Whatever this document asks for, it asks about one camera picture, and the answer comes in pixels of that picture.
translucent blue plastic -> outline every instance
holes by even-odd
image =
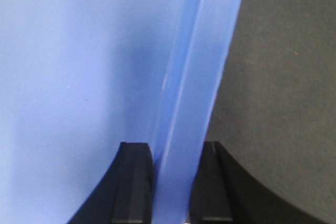
[[[0,223],[66,223],[148,142],[183,223],[240,0],[0,0]]]

blue plastic strip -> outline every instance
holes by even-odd
[[[153,223],[184,223],[240,0],[184,0],[154,135]]]
[[[0,0],[0,223],[66,223],[119,143],[182,223],[240,0]]]

gray surface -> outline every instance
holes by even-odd
[[[208,140],[336,223],[336,0],[243,0]]]

gray carpet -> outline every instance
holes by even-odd
[[[336,223],[336,0],[243,0],[208,140]]]

dark gray fabric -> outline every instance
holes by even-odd
[[[243,0],[208,140],[336,223],[336,0]]]

